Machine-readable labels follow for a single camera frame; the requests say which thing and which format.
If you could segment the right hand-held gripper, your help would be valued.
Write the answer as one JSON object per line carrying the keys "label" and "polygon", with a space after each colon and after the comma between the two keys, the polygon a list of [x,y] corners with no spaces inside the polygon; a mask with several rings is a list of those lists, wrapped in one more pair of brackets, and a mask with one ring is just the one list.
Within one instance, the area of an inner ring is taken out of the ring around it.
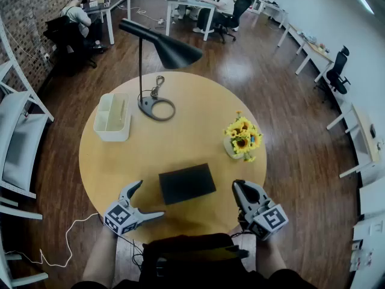
{"label": "right hand-held gripper", "polygon": [[236,179],[232,183],[232,191],[240,209],[243,231],[251,232],[259,240],[265,241],[288,223],[282,206],[268,198],[260,185]]}

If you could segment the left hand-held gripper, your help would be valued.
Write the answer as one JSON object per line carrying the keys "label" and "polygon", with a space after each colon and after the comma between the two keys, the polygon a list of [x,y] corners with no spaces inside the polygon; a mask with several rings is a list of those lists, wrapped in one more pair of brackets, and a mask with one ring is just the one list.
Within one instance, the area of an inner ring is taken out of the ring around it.
{"label": "left hand-held gripper", "polygon": [[116,235],[133,231],[140,223],[158,219],[165,214],[163,211],[142,213],[138,208],[131,206],[130,199],[142,183],[143,180],[135,181],[123,188],[119,200],[114,201],[105,212],[103,224]]}

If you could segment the black rectangular box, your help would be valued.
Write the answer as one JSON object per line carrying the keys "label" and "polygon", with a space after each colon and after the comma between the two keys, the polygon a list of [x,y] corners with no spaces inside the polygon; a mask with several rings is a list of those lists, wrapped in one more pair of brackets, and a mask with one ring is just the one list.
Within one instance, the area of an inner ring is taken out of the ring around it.
{"label": "black rectangular box", "polygon": [[208,163],[159,174],[166,205],[204,196],[216,191]]}

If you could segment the person's right forearm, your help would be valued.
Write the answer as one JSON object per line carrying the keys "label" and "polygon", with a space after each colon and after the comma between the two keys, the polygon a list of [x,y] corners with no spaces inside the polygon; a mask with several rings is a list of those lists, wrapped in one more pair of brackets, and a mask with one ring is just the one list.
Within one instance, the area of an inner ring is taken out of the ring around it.
{"label": "person's right forearm", "polygon": [[286,269],[286,264],[278,249],[274,236],[256,240],[256,271],[269,278],[276,271]]}

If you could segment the person's left forearm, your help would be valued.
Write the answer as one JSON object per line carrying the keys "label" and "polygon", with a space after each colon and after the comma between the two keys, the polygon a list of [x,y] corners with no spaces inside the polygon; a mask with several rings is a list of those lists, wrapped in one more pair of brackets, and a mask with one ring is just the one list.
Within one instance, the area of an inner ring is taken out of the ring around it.
{"label": "person's left forearm", "polygon": [[111,289],[115,274],[117,235],[107,226],[103,226],[91,250],[83,281],[97,282]]}

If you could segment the white plastic organizer tray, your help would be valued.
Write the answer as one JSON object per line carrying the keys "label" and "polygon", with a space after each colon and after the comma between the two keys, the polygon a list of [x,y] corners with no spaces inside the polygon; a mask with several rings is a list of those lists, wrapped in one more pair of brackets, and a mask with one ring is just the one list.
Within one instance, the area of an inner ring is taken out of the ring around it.
{"label": "white plastic organizer tray", "polygon": [[129,95],[107,93],[96,108],[93,130],[102,141],[123,142],[129,137],[131,110]]}

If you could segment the white round vase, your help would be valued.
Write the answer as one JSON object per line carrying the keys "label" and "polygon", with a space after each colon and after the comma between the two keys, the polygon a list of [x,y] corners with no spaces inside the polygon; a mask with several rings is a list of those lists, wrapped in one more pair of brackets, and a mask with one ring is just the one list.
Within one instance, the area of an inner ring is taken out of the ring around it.
{"label": "white round vase", "polygon": [[224,149],[225,151],[227,152],[227,154],[229,155],[230,158],[234,159],[234,160],[240,160],[244,157],[244,154],[236,154],[234,149],[233,149],[233,145],[232,145],[232,138],[231,137],[225,137],[223,139],[223,145],[224,145]]}

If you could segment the yellow sunflower bouquet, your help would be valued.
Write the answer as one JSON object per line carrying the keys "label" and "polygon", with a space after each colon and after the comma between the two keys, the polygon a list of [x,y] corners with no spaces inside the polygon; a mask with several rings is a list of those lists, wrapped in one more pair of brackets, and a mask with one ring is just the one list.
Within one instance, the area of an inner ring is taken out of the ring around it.
{"label": "yellow sunflower bouquet", "polygon": [[244,154],[240,160],[252,163],[256,157],[253,152],[262,143],[262,133],[258,127],[242,115],[242,111],[236,112],[236,118],[223,132],[224,137],[232,138],[233,149],[236,154]]}

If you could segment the black waist pack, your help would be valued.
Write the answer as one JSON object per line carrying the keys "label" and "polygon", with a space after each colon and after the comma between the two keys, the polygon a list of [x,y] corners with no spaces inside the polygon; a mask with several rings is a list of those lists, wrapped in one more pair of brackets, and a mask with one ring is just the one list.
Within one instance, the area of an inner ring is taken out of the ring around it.
{"label": "black waist pack", "polygon": [[250,252],[245,249],[240,249],[238,245],[233,245],[233,246],[227,246],[224,248],[225,254],[229,258],[239,258],[239,259],[244,259],[248,258]]}

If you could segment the person's black clothing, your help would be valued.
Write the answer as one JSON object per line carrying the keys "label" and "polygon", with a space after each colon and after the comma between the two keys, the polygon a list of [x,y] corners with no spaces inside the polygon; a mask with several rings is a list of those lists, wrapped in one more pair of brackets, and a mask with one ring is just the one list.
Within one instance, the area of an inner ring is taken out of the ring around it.
{"label": "person's black clothing", "polygon": [[[233,245],[223,233],[153,241],[144,245],[139,281],[123,279],[111,289],[316,289],[287,268],[269,278],[246,271],[239,258],[223,257],[224,248]],[[108,288],[81,280],[72,289]]]}

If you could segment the white cabinet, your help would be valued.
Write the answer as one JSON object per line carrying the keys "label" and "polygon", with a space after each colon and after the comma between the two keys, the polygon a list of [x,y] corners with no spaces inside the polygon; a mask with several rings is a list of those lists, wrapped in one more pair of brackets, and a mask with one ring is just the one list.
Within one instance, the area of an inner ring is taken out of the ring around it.
{"label": "white cabinet", "polygon": [[[359,189],[362,220],[353,226],[350,289],[385,289],[385,176]],[[384,220],[384,232],[370,236],[372,222]]]}

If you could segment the short wooden top desk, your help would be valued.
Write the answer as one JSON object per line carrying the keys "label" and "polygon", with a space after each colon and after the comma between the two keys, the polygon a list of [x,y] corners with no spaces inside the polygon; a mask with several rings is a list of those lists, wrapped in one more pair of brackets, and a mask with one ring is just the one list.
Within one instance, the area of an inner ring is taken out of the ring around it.
{"label": "short wooden top desk", "polygon": [[378,143],[375,138],[371,134],[371,120],[369,116],[363,112],[361,109],[356,107],[353,103],[348,106],[348,110],[346,112],[341,113],[337,118],[335,118],[331,123],[326,126],[326,129],[329,131],[335,125],[337,125],[341,120],[346,118],[350,113],[356,119],[356,124],[345,130],[346,134],[350,134],[353,130],[358,129],[363,137],[363,143],[365,145],[366,154],[369,157],[369,160],[363,164],[358,163],[355,167],[341,173],[339,175],[340,178],[344,178],[352,173],[360,173],[363,170],[374,167],[377,163],[380,162],[380,150],[378,149]]}

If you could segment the white metal shelf rack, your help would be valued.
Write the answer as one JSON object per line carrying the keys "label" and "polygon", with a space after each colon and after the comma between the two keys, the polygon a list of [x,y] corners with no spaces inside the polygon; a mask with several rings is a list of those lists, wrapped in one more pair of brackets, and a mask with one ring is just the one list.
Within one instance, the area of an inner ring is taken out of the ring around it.
{"label": "white metal shelf rack", "polygon": [[32,171],[43,131],[53,115],[37,96],[11,48],[0,17],[0,45],[7,54],[0,64],[0,187],[35,199]]}

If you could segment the black office chair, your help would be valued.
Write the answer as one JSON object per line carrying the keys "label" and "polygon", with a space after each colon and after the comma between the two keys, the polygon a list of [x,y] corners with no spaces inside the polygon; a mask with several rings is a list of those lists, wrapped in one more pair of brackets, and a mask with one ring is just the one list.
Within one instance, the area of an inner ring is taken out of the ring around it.
{"label": "black office chair", "polygon": [[67,16],[46,22],[43,35],[57,46],[59,65],[73,76],[84,65],[97,68],[92,56],[95,53],[93,43],[80,33],[78,24],[71,22]]}
{"label": "black office chair", "polygon": [[348,83],[349,85],[351,85],[347,77],[341,77],[342,71],[347,63],[349,55],[349,49],[346,46],[343,46],[343,48],[337,53],[333,67],[326,73],[326,78],[329,81],[331,89],[334,92],[339,92],[342,95],[348,93],[345,84]]}
{"label": "black office chair", "polygon": [[234,11],[232,14],[223,13],[220,17],[214,20],[214,32],[221,37],[222,44],[225,44],[224,36],[230,36],[233,41],[236,37],[229,33],[229,30],[235,30],[239,27],[240,17],[252,5],[252,0],[236,0],[234,4]]}

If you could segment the black desk lamp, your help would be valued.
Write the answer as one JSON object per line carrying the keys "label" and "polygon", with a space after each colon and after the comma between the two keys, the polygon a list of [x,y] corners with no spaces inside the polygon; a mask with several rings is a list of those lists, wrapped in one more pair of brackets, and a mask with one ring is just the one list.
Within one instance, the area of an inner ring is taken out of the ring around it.
{"label": "black desk lamp", "polygon": [[[156,78],[156,86],[150,90],[150,95],[143,96],[143,41],[154,45],[163,67],[171,70],[187,67],[199,61],[203,55],[202,51],[128,19],[122,19],[119,23],[119,28],[139,38],[138,73],[140,93],[138,95],[138,108],[147,117],[155,121],[165,122],[170,120],[176,113],[176,107],[172,101],[158,96],[158,90],[164,82],[163,76],[159,75]],[[170,116],[163,118],[153,114],[153,107],[160,103],[171,106],[173,112]]]}

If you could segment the long wooden top desk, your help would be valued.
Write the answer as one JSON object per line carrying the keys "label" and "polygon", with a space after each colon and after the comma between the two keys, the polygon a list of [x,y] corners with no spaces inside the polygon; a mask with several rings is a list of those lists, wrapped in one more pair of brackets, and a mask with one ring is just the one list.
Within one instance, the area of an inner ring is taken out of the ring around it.
{"label": "long wooden top desk", "polygon": [[305,65],[312,59],[312,57],[314,55],[321,57],[322,59],[324,59],[327,62],[326,66],[323,68],[322,71],[320,71],[320,73],[318,74],[318,76],[314,80],[314,82],[317,83],[324,76],[324,74],[329,70],[329,68],[334,64],[334,60],[332,58],[330,58],[329,55],[324,50],[320,49],[317,45],[309,42],[303,36],[300,36],[298,33],[298,29],[296,29],[296,27],[294,27],[290,23],[287,23],[287,25],[286,25],[285,31],[282,34],[282,36],[281,36],[281,38],[277,44],[278,48],[281,47],[286,36],[289,33],[293,33],[293,35],[300,37],[302,40],[300,47],[296,51],[297,55],[302,51],[303,48],[308,48],[310,50],[310,54],[307,55],[307,57],[303,60],[303,62],[300,64],[300,66],[295,71],[296,75],[300,74],[300,72],[303,70]]}

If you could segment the white office desk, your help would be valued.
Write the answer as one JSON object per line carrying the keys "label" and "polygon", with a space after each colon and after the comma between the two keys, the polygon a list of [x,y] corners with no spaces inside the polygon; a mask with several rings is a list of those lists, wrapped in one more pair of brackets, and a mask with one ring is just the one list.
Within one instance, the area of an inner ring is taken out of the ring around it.
{"label": "white office desk", "polygon": [[212,4],[209,4],[209,3],[205,3],[203,1],[198,1],[198,0],[167,1],[167,15],[166,15],[165,35],[166,36],[170,35],[170,27],[171,27],[171,22],[172,22],[172,19],[171,19],[172,9],[174,9],[174,7],[179,5],[179,4],[180,5],[190,6],[190,7],[199,7],[199,8],[210,9],[209,17],[208,17],[208,21],[207,21],[207,24],[206,24],[204,37],[203,37],[203,40],[207,41],[208,40],[209,31],[210,31],[210,28],[211,28],[212,18],[213,18],[214,12],[215,12],[215,6],[212,5]]}

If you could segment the dark top white leg desk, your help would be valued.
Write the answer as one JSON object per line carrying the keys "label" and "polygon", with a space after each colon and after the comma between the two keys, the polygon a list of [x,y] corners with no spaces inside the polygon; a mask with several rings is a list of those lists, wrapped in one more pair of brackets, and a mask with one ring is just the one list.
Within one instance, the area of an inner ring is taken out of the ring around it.
{"label": "dark top white leg desk", "polygon": [[98,4],[97,7],[90,7],[90,3],[86,3],[84,5],[83,10],[87,14],[98,14],[101,16],[101,20],[103,20],[103,16],[106,17],[107,28],[108,28],[108,36],[110,45],[114,45],[114,32],[112,28],[112,19],[111,12],[113,9],[120,6],[122,3],[126,2],[126,18],[131,20],[131,0],[110,0],[109,6],[104,6],[103,2]]}

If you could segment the white metal frame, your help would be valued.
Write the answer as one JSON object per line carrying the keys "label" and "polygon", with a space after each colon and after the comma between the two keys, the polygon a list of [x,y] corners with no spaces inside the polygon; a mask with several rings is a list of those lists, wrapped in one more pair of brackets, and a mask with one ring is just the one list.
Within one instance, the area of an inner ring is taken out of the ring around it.
{"label": "white metal frame", "polygon": [[22,243],[27,240],[26,222],[42,219],[41,214],[20,210],[17,202],[0,197],[0,282],[6,289],[16,289],[48,278],[45,272],[15,278],[10,269],[11,262],[25,257],[17,248],[23,248]]}

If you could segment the white switch plate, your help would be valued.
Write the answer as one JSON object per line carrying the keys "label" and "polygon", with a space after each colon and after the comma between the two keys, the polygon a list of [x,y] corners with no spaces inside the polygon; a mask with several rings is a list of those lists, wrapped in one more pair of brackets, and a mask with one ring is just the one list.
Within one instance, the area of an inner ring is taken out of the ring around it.
{"label": "white switch plate", "polygon": [[369,235],[381,235],[384,232],[384,220],[372,222],[369,227]]}

